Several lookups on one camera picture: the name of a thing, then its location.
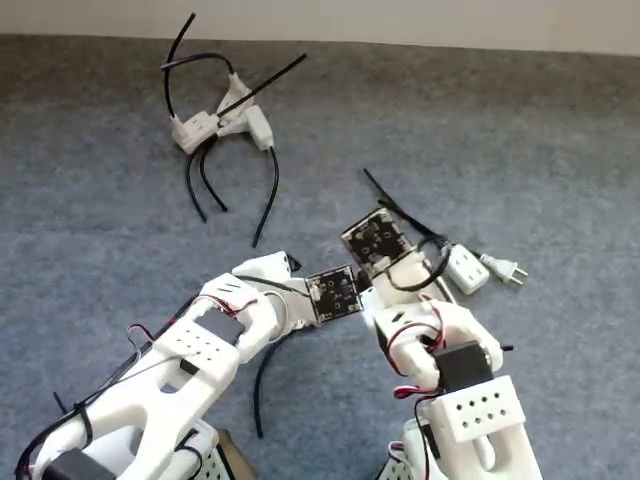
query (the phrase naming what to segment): black cable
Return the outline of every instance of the black cable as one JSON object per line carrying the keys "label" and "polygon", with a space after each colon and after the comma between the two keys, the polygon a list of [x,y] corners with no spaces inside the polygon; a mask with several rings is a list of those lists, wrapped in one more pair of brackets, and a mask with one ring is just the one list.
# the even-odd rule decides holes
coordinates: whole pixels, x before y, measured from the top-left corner
{"label": "black cable", "polygon": [[434,232],[424,223],[417,220],[415,217],[409,215],[399,204],[396,202],[389,193],[382,188],[382,185],[373,177],[371,172],[363,168],[364,174],[371,181],[378,194],[382,197],[378,200],[378,203],[383,207],[388,208],[403,220],[407,221],[418,233],[420,233],[428,242],[434,242],[440,248],[447,244],[447,238],[444,235]]}
{"label": "black cable", "polygon": [[231,105],[229,105],[227,108],[223,109],[222,111],[220,111],[218,113],[218,117],[222,118],[224,117],[227,113],[229,113],[231,110],[239,107],[240,105],[242,105],[244,102],[246,102],[247,100],[249,100],[250,98],[255,97],[260,91],[262,91],[263,89],[265,89],[266,87],[268,87],[269,85],[271,85],[273,82],[275,82],[277,79],[279,79],[281,76],[283,76],[284,74],[288,73],[290,70],[292,70],[294,67],[296,67],[299,63],[301,63],[304,59],[307,58],[307,54],[303,53],[302,55],[300,55],[298,58],[296,58],[293,62],[291,62],[289,65],[287,65],[286,67],[284,67],[282,70],[280,70],[279,72],[277,72],[276,74],[272,75],[271,77],[267,78],[264,82],[262,82],[260,85],[258,85],[256,88],[254,88],[253,90],[251,90],[249,93],[247,93],[244,97],[242,97],[240,100],[232,103]]}
{"label": "black cable", "polygon": [[276,353],[276,350],[284,343],[284,341],[291,337],[294,332],[285,335],[275,343],[273,343],[269,349],[262,357],[262,361],[260,362],[260,367],[258,368],[258,373],[256,373],[256,379],[253,382],[253,419],[256,424],[256,433],[258,434],[258,438],[264,437],[264,432],[262,430],[262,416],[260,415],[260,384],[262,383],[262,376],[269,365],[269,361],[273,354]]}
{"label": "black cable", "polygon": [[179,58],[178,60],[172,60],[161,65],[160,70],[163,70],[166,72],[175,67],[179,67],[180,65],[186,65],[191,62],[199,62],[202,60],[222,60],[227,65],[227,70],[229,70],[229,75],[233,75],[234,73],[236,73],[229,59],[224,55],[221,55],[215,52],[194,53],[193,55],[182,57],[182,58]]}
{"label": "black cable", "polygon": [[229,208],[227,208],[225,203],[222,201],[222,199],[218,196],[218,194],[215,192],[215,190],[211,186],[211,183],[209,183],[209,179],[207,178],[207,172],[204,169],[204,163],[207,160],[207,154],[211,150],[211,147],[213,147],[213,145],[218,141],[218,138],[219,138],[218,135],[214,135],[203,147],[202,155],[200,155],[200,177],[202,178],[202,181],[204,182],[205,187],[207,187],[207,190],[209,190],[209,193],[211,194],[213,199],[216,202],[218,202],[218,205],[220,205],[220,208],[222,209],[222,211],[228,212]]}
{"label": "black cable", "polygon": [[195,454],[198,457],[198,469],[195,471],[195,473],[193,475],[191,475],[187,480],[195,480],[195,478],[200,474],[200,471],[202,470],[202,467],[204,466],[204,461],[202,459],[202,454],[196,450],[194,447],[190,446],[190,445],[184,445],[182,447],[180,447],[178,450],[176,450],[176,452],[179,452],[180,450],[186,450],[187,452],[191,452],[193,454]]}
{"label": "black cable", "polygon": [[444,273],[444,270],[447,268],[447,265],[449,263],[449,257],[451,256],[451,249],[447,249],[447,252],[445,253],[444,258],[440,261],[440,264],[438,265],[438,268],[436,268],[433,272],[431,272],[431,274],[422,282],[420,283],[416,283],[415,285],[398,285],[396,282],[393,281],[393,279],[391,278],[391,273],[389,272],[389,269],[387,268],[385,270],[385,274],[387,276],[387,279],[389,280],[389,283],[391,284],[391,286],[393,288],[395,288],[396,290],[400,290],[401,292],[417,292],[418,290],[422,290],[423,288],[431,285],[433,282],[436,281],[436,279],[442,275]]}
{"label": "black cable", "polygon": [[273,186],[271,187],[271,195],[269,195],[267,206],[264,209],[264,213],[262,214],[260,223],[258,223],[258,228],[256,228],[256,233],[253,235],[253,242],[251,242],[251,246],[253,248],[256,248],[258,246],[260,235],[262,234],[262,229],[264,228],[264,224],[267,221],[269,212],[271,212],[273,201],[276,199],[276,194],[278,193],[278,185],[280,184],[280,167],[278,166],[278,157],[276,157],[275,148],[269,147],[269,153],[271,154],[271,160],[273,161]]}
{"label": "black cable", "polygon": [[187,159],[187,169],[185,170],[185,181],[187,182],[187,190],[189,191],[189,196],[191,197],[191,202],[193,203],[193,206],[198,211],[198,215],[200,215],[202,222],[207,223],[207,216],[204,214],[202,207],[198,203],[196,194],[193,191],[193,185],[191,185],[191,164],[193,163],[193,159],[196,157],[196,155],[198,155],[203,151],[204,151],[203,146],[200,145],[195,152],[189,155],[189,158]]}
{"label": "black cable", "polygon": [[269,285],[270,287],[275,287],[280,290],[284,290],[285,292],[297,293],[300,296],[311,298],[311,295],[309,295],[308,293],[303,292],[302,290],[298,290],[297,288],[290,287],[289,285],[285,285],[284,283],[274,282],[271,280],[267,280],[266,278],[252,277],[251,275],[234,275],[234,276],[238,280],[242,280],[245,282],[262,283],[263,285]]}
{"label": "black cable", "polygon": [[[187,21],[184,22],[184,25],[178,32],[178,36],[173,40],[173,43],[171,44],[169,55],[167,55],[167,63],[173,60],[173,56],[176,54],[176,50],[178,49],[178,46],[180,45],[182,38],[184,37],[185,33],[187,33],[187,30],[189,29],[189,27],[191,26],[195,18],[196,18],[196,14],[192,13],[191,15],[189,15],[189,18],[187,18]],[[171,92],[169,87],[170,72],[171,70],[164,71],[164,99],[167,102],[167,109],[169,110],[169,115],[171,115],[172,117],[175,117],[176,114],[175,114],[175,111],[173,110],[173,103],[171,102]]]}

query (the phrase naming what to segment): white power adapter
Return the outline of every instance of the white power adapter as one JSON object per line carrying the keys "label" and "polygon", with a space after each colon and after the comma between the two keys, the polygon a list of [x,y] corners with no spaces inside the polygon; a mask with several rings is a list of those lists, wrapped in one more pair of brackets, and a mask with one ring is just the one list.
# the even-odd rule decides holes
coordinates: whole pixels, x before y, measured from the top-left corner
{"label": "white power adapter", "polygon": [[445,270],[465,295],[471,295],[489,280],[489,270],[464,246],[454,245]]}
{"label": "white power adapter", "polygon": [[186,122],[171,117],[171,135],[187,155],[191,155],[205,140],[218,131],[218,116],[207,112],[196,113]]}

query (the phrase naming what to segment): black cable tie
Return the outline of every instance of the black cable tie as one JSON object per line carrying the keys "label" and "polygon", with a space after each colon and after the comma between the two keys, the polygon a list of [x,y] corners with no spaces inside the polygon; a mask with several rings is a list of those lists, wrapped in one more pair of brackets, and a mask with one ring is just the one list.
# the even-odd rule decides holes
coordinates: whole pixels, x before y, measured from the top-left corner
{"label": "black cable tie", "polygon": [[87,443],[85,443],[84,448],[87,448],[93,442],[93,427],[91,426],[91,421],[89,420],[89,415],[87,414],[87,406],[84,402],[74,403],[73,409],[78,412],[80,418],[82,418],[82,423],[84,424],[84,430],[87,436]]}
{"label": "black cable tie", "polygon": [[58,408],[60,409],[62,414],[65,415],[69,411],[69,409],[60,398],[60,395],[58,395],[58,392],[53,392],[53,399],[56,401],[56,404],[58,405]]}

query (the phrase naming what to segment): white plastic part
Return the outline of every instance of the white plastic part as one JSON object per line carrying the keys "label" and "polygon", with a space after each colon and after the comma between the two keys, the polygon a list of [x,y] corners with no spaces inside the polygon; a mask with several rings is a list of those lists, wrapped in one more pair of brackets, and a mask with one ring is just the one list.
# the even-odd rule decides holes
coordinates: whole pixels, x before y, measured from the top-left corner
{"label": "white plastic part", "polygon": [[[230,74],[229,90],[227,90],[227,93],[222,98],[220,105],[218,105],[218,109],[216,110],[216,113],[219,114],[222,110],[226,109],[229,105],[237,102],[244,96],[248,95],[250,92],[251,90],[244,83],[242,83],[242,80],[240,80],[237,73]],[[249,108],[251,105],[253,105],[254,102],[255,102],[255,97],[251,97],[246,102],[238,105],[236,108],[231,110],[229,113],[227,113],[220,119],[220,125],[224,127],[227,124],[233,122],[236,117],[240,116],[240,114],[244,110]]]}
{"label": "white plastic part", "polygon": [[[218,445],[218,432],[202,420],[193,426],[196,434],[189,438],[185,446],[195,448],[202,456],[202,468],[196,478],[204,478],[204,470],[207,469],[208,457],[215,446]],[[192,451],[178,450],[173,454],[169,467],[158,480],[189,480],[197,471],[200,461]]]}
{"label": "white plastic part", "polygon": [[[185,446],[197,450],[203,459],[202,469],[196,478],[216,479],[217,475],[221,474],[220,478],[226,479],[224,475],[227,475],[227,472],[215,448],[218,445],[218,432],[202,420],[198,420],[192,429],[195,434],[187,440]],[[138,433],[139,430],[134,427],[122,428],[95,440],[84,449],[84,453],[119,477],[135,458],[131,448]],[[198,469],[199,463],[194,452],[175,451],[171,457],[171,463],[159,480],[188,480]]]}
{"label": "white plastic part", "polygon": [[422,303],[395,305],[376,315],[375,322],[387,340],[409,323],[425,324],[425,326],[411,327],[400,333],[391,345],[388,355],[393,358],[400,372],[411,376],[421,388],[435,390],[440,381],[440,371],[419,337],[422,335],[434,337],[434,329],[440,330],[441,325],[425,305]]}
{"label": "white plastic part", "polygon": [[[252,358],[279,328],[271,303],[256,289],[225,274],[208,282],[202,291],[224,300],[234,310],[245,308],[238,320],[247,330],[236,347],[197,325],[194,320],[214,307],[214,300],[197,299],[123,376],[87,408],[94,437],[133,426],[144,433],[135,458],[119,480],[155,480],[169,467],[174,447],[202,417],[235,377],[238,365]],[[185,378],[181,358],[198,367]],[[181,385],[175,393],[165,384]],[[75,417],[53,432],[43,445],[33,469],[39,480],[46,467],[62,453],[82,448],[85,429]]]}
{"label": "white plastic part", "polygon": [[375,480],[414,480],[411,468],[406,463],[396,462],[390,458]]}
{"label": "white plastic part", "polygon": [[273,147],[273,131],[262,109],[253,105],[244,111],[244,115],[247,117],[251,137],[258,148],[264,151]]}
{"label": "white plastic part", "polygon": [[[219,298],[234,310],[243,309],[237,316],[237,319],[245,325],[246,330],[240,335],[240,338],[238,338],[234,349],[239,355],[240,363],[246,363],[251,360],[256,353],[269,343],[269,339],[274,332],[279,330],[280,324],[278,323],[278,318],[269,299],[249,284],[231,274],[225,273],[205,283],[200,291],[200,295]],[[202,308],[196,310],[199,304],[205,304],[204,310]],[[196,310],[196,315],[202,315],[213,306],[213,300],[202,298],[193,305],[192,309]],[[183,319],[188,320],[191,318],[190,311],[191,309],[187,310]]]}
{"label": "white plastic part", "polygon": [[[427,421],[420,419],[421,425],[425,425],[427,423]],[[429,442],[426,438],[424,441],[427,442],[427,452],[429,454],[429,480],[446,480],[447,477],[438,467],[433,451],[429,446]],[[404,453],[409,460],[413,478],[423,480],[425,478],[424,470],[426,457],[424,454],[424,443],[422,442],[422,430],[418,427],[418,423],[415,419],[405,422],[402,443],[404,443]]]}
{"label": "white plastic part", "polygon": [[[217,364],[214,375],[211,370],[198,371],[179,391],[165,394],[161,388],[179,370],[180,362],[154,346],[123,377],[131,377],[129,380],[112,386],[87,408],[95,438],[128,425],[144,431],[135,458],[119,480],[155,480],[166,470],[177,442],[235,376],[237,353],[216,353],[212,357]],[[62,453],[82,448],[85,440],[79,417],[62,425],[45,441],[34,466],[34,479],[41,479],[46,467]]]}
{"label": "white plastic part", "polygon": [[[398,285],[414,285],[420,283],[427,278],[429,274],[429,262],[425,259],[422,252],[419,251],[409,253],[389,268],[389,275]],[[387,306],[418,301],[419,292],[397,290],[391,285],[389,278],[384,273],[376,276],[371,281],[371,284]],[[435,283],[425,287],[421,292],[431,298],[442,298],[442,294]]]}
{"label": "white plastic part", "polygon": [[[440,451],[438,465],[450,480],[542,479],[509,377],[438,397],[423,412]],[[495,465],[489,470],[476,446],[486,434],[495,453]]]}
{"label": "white plastic part", "polygon": [[489,271],[464,246],[451,248],[446,273],[465,295],[471,295],[489,280]]}
{"label": "white plastic part", "polygon": [[205,140],[218,131],[218,117],[207,112],[196,113],[186,122],[171,117],[171,135],[180,148],[191,155]]}
{"label": "white plastic part", "polygon": [[[247,260],[232,270],[234,275],[247,275],[273,282],[283,283],[304,293],[309,293],[304,278],[292,277],[289,259],[284,251],[263,257]],[[286,335],[291,330],[297,330],[311,325],[317,325],[316,314],[311,300],[295,292],[280,290],[271,285],[247,281],[260,292],[277,291],[287,303],[288,322],[278,336]],[[286,312],[282,302],[277,297],[268,297],[278,318],[285,318]]]}
{"label": "white plastic part", "polygon": [[[391,338],[396,331],[410,322],[424,323],[433,327],[411,327],[405,330],[393,342],[389,351],[398,369],[403,374],[413,377],[425,390],[434,390],[438,387],[440,372],[433,357],[427,353],[419,341],[419,337],[425,334],[433,336],[433,330],[439,330],[442,326],[444,326],[445,339],[449,345],[475,340],[485,351],[487,363],[492,371],[502,368],[504,357],[500,343],[464,307],[431,300],[430,304],[406,303],[384,308],[383,300],[376,296],[373,290],[362,295],[361,300],[365,321],[377,326],[386,339]],[[437,309],[439,318],[432,307]]]}
{"label": "white plastic part", "polygon": [[504,364],[504,352],[500,342],[482,326],[467,308],[448,302],[432,300],[438,309],[445,325],[445,336],[448,345],[475,340],[480,344],[487,356],[492,372],[497,372]]}
{"label": "white plastic part", "polygon": [[525,422],[524,412],[508,376],[438,397],[431,404],[438,427],[456,443],[475,440]]}
{"label": "white plastic part", "polygon": [[524,285],[524,282],[520,278],[526,278],[529,276],[527,272],[518,268],[517,262],[511,260],[505,260],[503,258],[494,258],[486,253],[480,256],[480,261],[491,269],[495,273],[496,277],[502,280],[503,283],[515,283],[516,285]]}

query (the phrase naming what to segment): white connector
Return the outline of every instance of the white connector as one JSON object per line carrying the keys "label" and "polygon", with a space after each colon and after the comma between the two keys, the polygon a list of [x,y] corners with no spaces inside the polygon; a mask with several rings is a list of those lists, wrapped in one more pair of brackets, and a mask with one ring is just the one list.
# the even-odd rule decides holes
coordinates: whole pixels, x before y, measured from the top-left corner
{"label": "white connector", "polygon": [[247,117],[251,137],[258,148],[269,150],[273,147],[273,131],[262,109],[258,105],[253,105],[244,111],[244,115]]}
{"label": "white connector", "polygon": [[453,283],[465,295],[471,295],[489,280],[489,271],[464,246],[459,243],[451,248],[445,270]]}
{"label": "white connector", "polygon": [[486,253],[480,256],[480,261],[504,283],[515,283],[516,285],[524,285],[522,280],[516,277],[516,274],[522,277],[528,277],[529,274],[518,268],[517,262],[505,260],[502,258],[494,258]]}
{"label": "white connector", "polygon": [[217,131],[218,116],[204,111],[196,113],[184,123],[177,116],[171,117],[171,136],[188,155]]}

